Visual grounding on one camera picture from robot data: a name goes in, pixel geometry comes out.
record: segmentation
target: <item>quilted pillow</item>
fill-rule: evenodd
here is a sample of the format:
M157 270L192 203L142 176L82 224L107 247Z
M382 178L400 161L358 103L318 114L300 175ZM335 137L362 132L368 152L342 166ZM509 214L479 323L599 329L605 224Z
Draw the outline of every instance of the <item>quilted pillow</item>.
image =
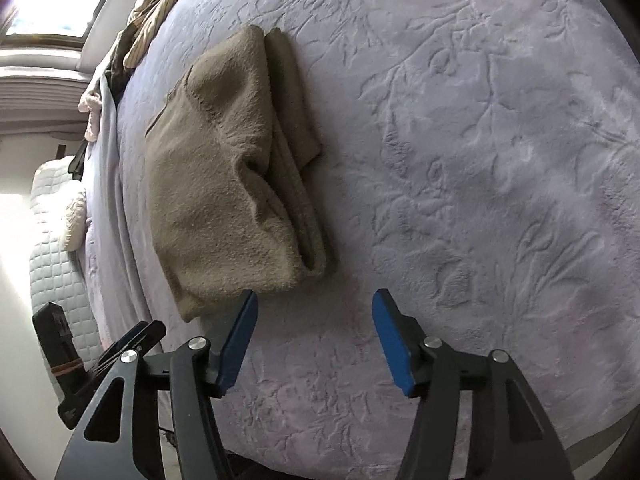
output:
M63 251L77 251L84 243L86 191L82 183L73 180L66 184L63 193L66 207L58 243Z

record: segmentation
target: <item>window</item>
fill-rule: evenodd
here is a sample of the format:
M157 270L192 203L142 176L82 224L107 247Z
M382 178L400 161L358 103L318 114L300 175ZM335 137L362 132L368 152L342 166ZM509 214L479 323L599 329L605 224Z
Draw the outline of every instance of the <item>window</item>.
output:
M82 48L105 0L14 0L0 30L7 46Z

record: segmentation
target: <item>metal screw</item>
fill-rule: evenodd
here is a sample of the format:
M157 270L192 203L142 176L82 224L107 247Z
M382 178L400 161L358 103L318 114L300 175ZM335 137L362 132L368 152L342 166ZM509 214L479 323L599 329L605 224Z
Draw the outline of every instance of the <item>metal screw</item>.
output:
M123 363L132 363L138 358L138 352L135 350L125 350L120 356L120 360Z
M194 337L189 341L189 348L191 350L200 350L207 345L207 340L203 337Z
M423 343L427 348L440 348L442 346L442 339L434 335L430 335L424 338Z
M495 362L500 364L505 364L509 362L509 354L504 350L494 350L491 354L491 357Z

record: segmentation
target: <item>beige clothing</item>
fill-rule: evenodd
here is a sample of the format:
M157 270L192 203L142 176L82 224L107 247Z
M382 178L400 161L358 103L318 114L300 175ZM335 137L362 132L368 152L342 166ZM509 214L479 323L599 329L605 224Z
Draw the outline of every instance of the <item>beige clothing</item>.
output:
M320 152L293 52L255 26L198 58L146 134L154 249L186 321L321 276L300 177Z
M121 30L109 52L95 70L89 86L82 94L78 103L80 112L89 113L84 138L95 142L100 131L100 112L102 111L102 97L100 95L100 76L111 68L118 75L132 72L145 57L146 51L155 38L164 19L178 0L137 0L127 19L127 27ZM119 78L120 86L128 80L127 75ZM114 97L118 91L111 88Z

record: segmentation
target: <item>blue gripper pad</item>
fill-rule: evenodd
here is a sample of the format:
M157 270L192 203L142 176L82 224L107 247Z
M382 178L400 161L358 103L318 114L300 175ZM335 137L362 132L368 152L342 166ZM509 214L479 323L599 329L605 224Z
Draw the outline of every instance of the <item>blue gripper pad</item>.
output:
M255 323L258 321L258 297L251 291L244 301L244 305L236 318L236 323L226 340L220 355L220 370L216 379L216 386L222 395L236 384L240 367L254 333Z
M404 330L398 326L404 321L404 316L386 288L381 288L373 295L372 314L394 383L407 397L411 397L415 388L412 352L402 336Z

